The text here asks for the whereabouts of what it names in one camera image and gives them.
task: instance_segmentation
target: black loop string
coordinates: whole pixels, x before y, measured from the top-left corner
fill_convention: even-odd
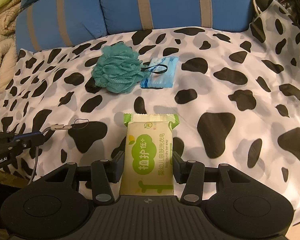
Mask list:
[[[150,68],[157,67],[157,66],[165,67],[165,69],[164,70],[160,70],[160,71],[148,70]],[[163,64],[157,64],[157,65],[154,65],[154,66],[151,66],[151,67],[142,67],[141,71],[148,71],[148,72],[151,72],[151,73],[154,73],[154,74],[163,74],[163,73],[165,73],[165,72],[168,71],[168,66],[167,65],[163,65]]]

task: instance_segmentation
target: gray stripe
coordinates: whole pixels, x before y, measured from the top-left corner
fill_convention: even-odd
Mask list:
[[[33,9],[32,5],[29,6],[27,9],[27,25],[28,25],[28,31],[29,31],[29,36],[30,36],[32,46],[33,46],[34,50],[39,51],[39,50],[41,50],[41,47],[38,43],[37,36],[35,35],[34,23],[33,23],[33,17],[32,17],[32,9]]]
[[[57,18],[58,18],[60,36],[64,44],[68,47],[73,46],[69,38],[69,35],[67,33],[65,0],[57,0]]]
[[[212,4],[211,0],[200,0],[201,26],[212,28]]]
[[[151,16],[151,8],[149,0],[138,0],[139,14],[142,29],[144,30],[152,30],[153,22]]]

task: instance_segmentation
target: white cable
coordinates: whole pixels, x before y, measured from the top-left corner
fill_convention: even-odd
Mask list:
[[[33,167],[33,170],[32,170],[32,174],[31,174],[31,178],[28,182],[28,185],[33,181],[34,179],[34,176],[35,176],[35,173],[37,171],[37,164],[38,164],[38,159],[39,159],[39,146],[37,146],[35,148],[35,162],[34,162],[34,167]]]

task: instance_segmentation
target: metal screw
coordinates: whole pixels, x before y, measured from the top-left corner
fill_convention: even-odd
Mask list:
[[[98,200],[100,202],[106,202],[106,201],[109,201],[110,199],[111,199],[111,196],[109,194],[96,195],[96,200]]]
[[[188,202],[196,202],[199,200],[199,197],[195,194],[188,194],[183,197],[184,200]]]

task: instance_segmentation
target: black spot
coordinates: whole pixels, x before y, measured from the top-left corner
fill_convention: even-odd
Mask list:
[[[41,66],[43,65],[43,63],[44,63],[44,60],[41,61],[41,62],[34,68],[34,70],[32,71],[32,73],[33,73],[33,74],[36,73],[36,72],[39,70],[39,68],[41,68]]]
[[[277,29],[277,31],[280,35],[283,34],[283,26],[279,19],[275,20],[275,28]]]
[[[11,133],[12,134],[15,134],[16,133],[16,130],[17,130],[17,127],[18,127],[18,123],[16,124],[16,126],[11,130]]]
[[[185,144],[183,143],[183,140],[181,140],[179,137],[174,137],[172,150],[174,152],[177,152],[177,154],[181,157],[184,148],[185,148]]]
[[[175,33],[183,33],[189,36],[195,36],[198,33],[204,33],[204,29],[196,28],[196,27],[187,27],[187,28],[182,28],[178,30],[174,30]]]
[[[226,80],[235,85],[244,85],[248,82],[247,77],[240,71],[224,67],[213,74],[217,79]]]
[[[278,144],[300,161],[300,127],[287,131],[278,137]]]
[[[35,158],[35,147],[30,148],[29,154],[30,154],[31,159]],[[42,149],[39,148],[38,156],[40,156],[41,154],[42,154]]]
[[[101,102],[102,96],[97,95],[85,101],[85,103],[81,106],[80,111],[84,113],[91,113],[98,105],[101,104]]]
[[[21,158],[21,168],[31,176],[33,169],[29,168],[28,163],[24,160],[24,158]]]
[[[210,49],[211,48],[211,44],[208,41],[204,41],[202,43],[202,46],[199,49]]]
[[[59,69],[59,70],[55,73],[52,82],[56,82],[60,77],[62,77],[63,73],[64,73],[66,70],[67,70],[66,68]]]
[[[35,117],[33,118],[32,123],[32,132],[39,132],[44,122],[46,121],[49,114],[51,114],[52,110],[43,109],[39,111]]]
[[[39,86],[39,87],[37,87],[35,90],[34,90],[34,92],[33,92],[33,94],[32,94],[32,98],[34,98],[34,97],[38,97],[38,96],[41,96],[44,92],[45,92],[45,90],[47,89],[47,87],[48,87],[48,84],[47,84],[47,82],[44,80],[42,83],[41,83],[41,85]]]
[[[157,39],[156,39],[156,41],[155,41],[155,44],[159,44],[161,41],[164,40],[165,37],[166,37],[166,34],[165,34],[165,33],[160,34],[160,35],[157,37]]]
[[[23,117],[25,117],[25,115],[27,113],[28,106],[29,106],[29,101],[26,102],[25,108],[23,109]]]
[[[197,92],[194,89],[180,90],[174,97],[177,104],[186,104],[198,97]]]
[[[139,54],[143,55],[145,54],[148,50],[151,50],[155,47],[156,45],[147,45],[147,46],[143,46],[141,49],[139,49]]]
[[[250,41],[244,41],[240,44],[240,48],[245,49],[247,52],[251,52],[251,42]]]
[[[24,51],[24,50],[20,50],[19,51],[19,55],[18,55],[18,59],[17,59],[17,62],[21,59],[21,58],[23,58],[23,57],[25,57],[26,56],[26,52]]]
[[[296,59],[295,58],[292,58],[292,60],[291,60],[291,65],[293,65],[293,66],[297,66],[297,61],[296,61]]]
[[[26,124],[25,123],[23,123],[22,125],[21,125],[21,128],[20,128],[20,131],[19,131],[19,135],[20,134],[23,134],[24,133],[24,131],[25,131],[25,129],[26,129]]]
[[[71,59],[71,61],[73,61],[73,60],[75,60],[76,58],[79,58],[79,57],[80,57],[80,55],[78,55],[75,58]]]
[[[86,188],[92,189],[91,180],[88,180],[84,185],[86,186]]]
[[[282,167],[281,168],[281,172],[282,172],[282,176],[283,176],[283,180],[284,182],[287,182],[288,181],[288,177],[289,177],[289,170]]]
[[[300,100],[300,90],[291,84],[283,84],[279,86],[279,90],[286,96],[295,96]]]
[[[37,59],[32,57],[31,59],[26,61],[26,68],[32,68],[33,64],[37,62]]]
[[[107,125],[103,122],[88,122],[74,124],[73,128],[68,130],[68,134],[74,139],[77,149],[81,153],[89,150],[96,141],[104,138],[107,134]]]
[[[87,91],[88,93],[92,93],[92,94],[95,94],[95,93],[99,92],[100,89],[101,89],[101,87],[97,87],[97,86],[96,86],[96,82],[95,82],[95,80],[93,79],[93,77],[91,77],[91,78],[87,81],[87,83],[84,85],[84,87],[85,87],[85,89],[86,89],[86,91]]]
[[[244,50],[243,51],[238,51],[238,52],[232,53],[229,56],[229,59],[234,61],[234,62],[242,64],[244,62],[244,60],[246,59],[247,54],[248,53]]]
[[[173,54],[173,53],[177,53],[178,51],[179,51],[178,48],[165,48],[165,49],[163,50],[162,55],[163,55],[164,57],[166,57],[166,56],[169,56],[169,55],[171,55],[171,54]]]
[[[133,45],[139,45],[146,38],[146,36],[148,36],[151,32],[152,30],[135,32],[131,37],[133,41]]]
[[[283,39],[282,41],[279,41],[278,44],[275,46],[275,52],[277,55],[279,55],[283,49],[283,47],[286,45],[287,40]]]
[[[58,61],[58,63],[60,63],[61,61],[63,61],[66,58],[67,55],[68,54],[65,54],[64,56],[62,56],[62,58]]]
[[[237,90],[232,95],[229,95],[228,98],[237,103],[237,108],[240,111],[252,110],[257,105],[257,101],[251,90]]]
[[[53,49],[50,54],[47,63],[50,64],[56,56],[61,52],[61,49]]]
[[[64,78],[67,84],[78,86],[84,82],[84,76],[78,72],[72,73],[70,76]]]
[[[5,173],[11,174],[11,171],[9,170],[8,166],[4,166],[4,167],[2,167],[2,169]]]
[[[265,31],[263,30],[262,19],[259,17],[250,24],[252,35],[261,43],[266,41]]]
[[[134,111],[137,114],[146,114],[145,101],[142,97],[137,97],[133,104]]]
[[[49,72],[50,70],[52,70],[52,69],[54,69],[56,66],[50,66],[50,67],[48,67],[46,70],[45,70],[45,72]]]
[[[279,74],[284,70],[283,66],[280,64],[274,64],[270,60],[261,60],[269,69],[271,69],[274,73]]]
[[[125,146],[126,146],[126,138],[123,138],[122,142],[120,143],[119,147],[115,148],[112,153],[111,153],[111,158],[116,157],[116,155],[118,154],[118,152],[120,151],[124,151],[125,150]]]
[[[215,34],[213,34],[212,36],[217,37],[219,40],[222,40],[222,41],[226,41],[226,42],[231,43],[231,42],[230,42],[230,37],[228,37],[228,36],[226,36],[226,35],[224,35],[224,34],[221,34],[221,33],[215,33]]]
[[[103,44],[107,43],[106,41],[100,41],[98,44],[94,45],[92,48],[90,48],[90,50],[98,50],[101,49],[101,46]]]
[[[279,12],[281,12],[282,14],[286,14],[286,12],[284,10],[282,10],[281,7],[279,7]]]
[[[95,65],[100,57],[89,58],[84,64],[85,67],[91,67]]]
[[[68,92],[64,97],[60,98],[59,99],[60,104],[58,106],[69,103],[73,94],[74,92]]]
[[[13,117],[12,116],[7,116],[1,119],[1,123],[2,123],[2,129],[4,132],[6,132],[8,130],[8,127],[10,124],[12,124],[13,121]]]
[[[281,114],[282,116],[289,117],[289,112],[288,112],[288,109],[286,108],[286,106],[277,105],[275,108],[278,110],[279,114]]]
[[[67,157],[68,157],[68,153],[64,149],[61,149],[61,162],[65,163],[67,160]]]
[[[191,58],[185,63],[182,63],[181,69],[191,72],[201,72],[205,74],[208,70],[208,62],[201,57]]]
[[[5,88],[5,90],[10,89],[12,87],[12,85],[13,85],[13,79],[10,80],[10,82],[9,82],[8,86]]]
[[[296,35],[296,44],[300,43],[300,32]]]
[[[226,149],[226,138],[235,123],[231,113],[204,113],[197,130],[209,158],[218,158]]]
[[[10,90],[10,94],[12,94],[14,97],[16,96],[17,92],[18,92],[18,89],[17,89],[17,87],[14,87],[14,86]]]
[[[27,76],[27,77],[21,79],[20,84],[23,85],[29,78],[30,78],[30,76]]]
[[[30,93],[30,91],[27,91],[24,95],[23,95],[23,99],[26,99],[26,98],[28,98],[28,95],[29,95],[29,93]]]
[[[268,87],[266,81],[262,78],[262,77],[258,77],[256,79],[256,81],[258,82],[258,84],[260,85],[260,87],[262,87],[262,89],[266,92],[271,92],[271,89]]]
[[[10,111],[13,110],[13,108],[16,106],[16,104],[17,104],[17,100],[15,99],[11,104]]]
[[[34,79],[31,81],[31,84],[36,84],[39,82],[38,76],[35,76]]]
[[[248,161],[247,161],[248,168],[253,168],[256,165],[260,156],[261,147],[262,147],[261,139],[257,139],[251,144],[248,152]]]
[[[13,175],[16,176],[16,177],[24,179],[24,177],[22,177],[22,175],[17,171],[14,171]]]

